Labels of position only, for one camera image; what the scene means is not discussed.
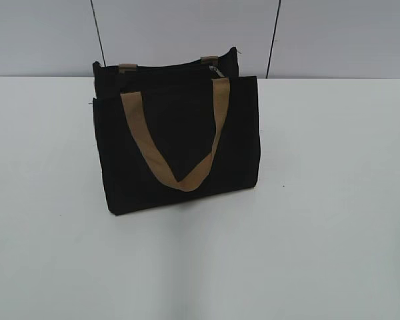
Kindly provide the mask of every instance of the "bag handle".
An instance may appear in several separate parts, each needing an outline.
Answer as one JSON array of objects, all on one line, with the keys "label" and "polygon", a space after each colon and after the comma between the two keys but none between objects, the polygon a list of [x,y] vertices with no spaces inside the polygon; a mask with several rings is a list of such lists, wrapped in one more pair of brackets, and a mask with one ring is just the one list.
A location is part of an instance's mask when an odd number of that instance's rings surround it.
[{"label": "bag handle", "polygon": [[210,173],[219,139],[221,138],[222,128],[227,117],[230,90],[229,80],[228,78],[212,79],[212,87],[213,114],[216,126],[212,149],[181,181],[176,180],[171,168],[155,146],[153,138],[149,133],[143,111],[141,92],[120,94],[127,124],[145,162],[147,162],[148,167],[157,180],[170,188],[185,192],[196,190]]}]

